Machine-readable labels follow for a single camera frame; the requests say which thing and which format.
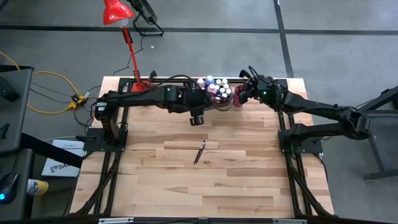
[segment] gray floor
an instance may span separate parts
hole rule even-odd
[[[164,27],[277,29],[273,0],[150,0]],[[280,0],[286,29],[397,30],[395,0]],[[102,1],[13,0],[0,12],[0,24],[102,26]],[[136,50],[139,35],[132,33]],[[304,78],[309,98],[358,105],[398,84],[396,35],[288,35],[294,76]],[[252,65],[263,74],[286,77],[279,34],[178,33],[143,40],[137,54],[143,75],[236,76]],[[81,93],[101,84],[103,76],[126,66],[129,52],[119,32],[55,32],[1,30],[0,51],[19,65],[67,76]],[[0,63],[9,63],[0,57]],[[131,75],[132,68],[118,75]],[[73,90],[58,78],[35,75],[34,82],[65,93]],[[45,94],[68,100],[65,96]],[[34,93],[29,103],[42,110],[65,107]],[[82,121],[84,110],[77,112]],[[316,123],[327,120],[314,117]],[[31,110],[24,131],[38,138],[83,134],[72,112],[42,115]],[[398,222],[398,177],[365,183],[377,172],[367,141],[331,138],[323,143],[332,202],[346,218]],[[40,178],[43,159],[36,162]],[[53,192],[35,202],[35,216],[63,212],[73,183],[52,180]]]

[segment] wooden tabletop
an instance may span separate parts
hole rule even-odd
[[[117,90],[119,78],[104,77],[99,95]],[[290,91],[307,97],[303,79],[287,82]],[[201,126],[190,126],[189,118],[190,113],[169,114],[155,106],[129,109],[129,137],[112,216],[294,216],[286,162],[277,140],[277,113],[249,100],[227,112],[206,111]],[[295,120],[313,124],[308,114],[296,114]],[[95,121],[93,126],[101,125]],[[193,165],[206,138],[208,145]],[[95,152],[83,161],[71,212],[81,208],[97,187],[103,156]],[[302,157],[309,189],[333,213],[322,164],[314,155]],[[298,194],[304,211],[301,191]],[[107,195],[105,189],[103,208]]]

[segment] computer mouse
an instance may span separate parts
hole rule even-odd
[[[9,173],[6,174],[0,180],[0,204],[9,204],[17,195],[17,180],[18,174]]]

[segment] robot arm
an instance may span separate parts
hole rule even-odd
[[[203,112],[212,106],[211,96],[199,88],[189,88],[177,85],[156,86],[150,90],[118,93],[109,91],[97,99],[95,118],[101,121],[104,138],[107,143],[118,140],[119,128],[113,122],[113,116],[119,107],[128,106],[157,106],[167,109],[169,113],[191,112],[192,126],[204,123]]]
[[[285,140],[296,145],[310,137],[344,135],[350,139],[362,140],[369,136],[369,121],[364,114],[352,106],[338,106],[304,99],[288,91],[286,86],[272,77],[264,75],[250,76],[239,94],[239,102],[245,103],[248,98],[259,100],[275,111],[287,114],[309,113],[337,121],[337,124],[305,126],[295,124],[285,134]]]

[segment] metal frame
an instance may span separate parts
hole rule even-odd
[[[165,78],[156,78],[155,80],[148,78],[142,78],[143,80],[150,80],[152,82],[161,82],[165,80]],[[232,78],[230,83],[243,83],[246,79],[243,78]],[[119,91],[122,90],[123,86],[127,85],[127,90],[131,91],[132,84],[135,82],[135,78],[121,78],[119,81]],[[171,80],[169,83],[185,83],[188,82],[187,79],[184,78],[176,78]],[[123,116],[122,116],[122,128],[126,128],[126,121],[128,116],[128,109],[124,108]],[[278,111],[279,124],[280,129],[286,129],[284,114],[281,111]],[[294,124],[293,116],[289,116],[290,125]],[[38,218],[38,219],[30,219],[30,220],[18,220],[14,222],[7,223],[108,223],[107,218],[111,217],[111,209],[113,206],[113,197],[114,191],[116,188],[116,180],[118,178],[118,169],[119,162],[121,159],[121,152],[116,152],[114,161],[108,170],[109,159],[111,152],[105,152],[103,166],[101,169],[101,175],[99,180],[98,188],[94,191],[93,195],[90,199],[84,204],[84,206],[77,211],[76,213],[69,214],[65,217],[50,217],[50,218]],[[297,160],[297,169],[292,163],[292,155],[289,153],[285,153],[285,160],[287,166],[287,173],[289,179],[290,192],[292,196],[292,204],[294,208],[295,218],[292,219],[280,219],[280,218],[173,218],[173,217],[128,217],[129,222],[134,223],[173,223],[173,222],[195,222],[198,224],[209,224],[209,223],[352,223],[352,224],[373,224],[373,223],[381,223],[381,222],[370,222],[363,220],[352,220],[345,218],[338,218],[337,216],[330,215],[326,212],[322,206],[317,202],[315,197],[311,194],[311,191],[308,189],[305,182],[305,173],[303,169],[303,162],[300,153],[296,153]],[[105,209],[102,213],[100,213],[101,201],[103,196],[103,190],[105,186],[110,181],[109,194],[106,202]],[[305,202],[305,213],[301,212],[299,207],[299,200],[297,197],[297,189],[296,183],[302,189],[304,194],[304,202]],[[94,206],[94,214],[89,215],[91,208]],[[317,211],[318,216],[312,215],[312,207]]]
[[[358,109],[365,114],[377,114],[377,116],[396,116],[398,117],[398,110],[376,110],[387,103],[396,101],[398,99],[398,86],[390,90],[384,91],[379,97],[366,103],[364,106]],[[393,169],[388,151],[386,148],[378,147],[376,144],[376,136],[371,135],[368,137],[368,141],[371,145],[371,149],[376,160],[379,172],[366,174],[363,176],[365,181],[375,180],[387,177],[398,176],[398,169]]]

